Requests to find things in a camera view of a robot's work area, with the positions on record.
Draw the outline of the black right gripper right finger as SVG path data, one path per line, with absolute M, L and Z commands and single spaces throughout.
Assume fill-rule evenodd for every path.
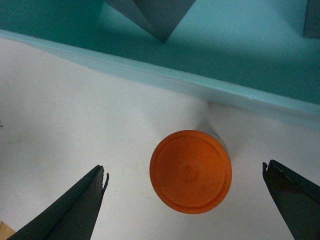
M 320 187 L 276 160 L 262 164 L 267 189 L 295 240 L 320 238 Z

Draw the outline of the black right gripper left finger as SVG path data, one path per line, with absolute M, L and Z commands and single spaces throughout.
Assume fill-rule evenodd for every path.
M 89 240 L 108 186 L 104 168 L 95 166 L 10 240 Z

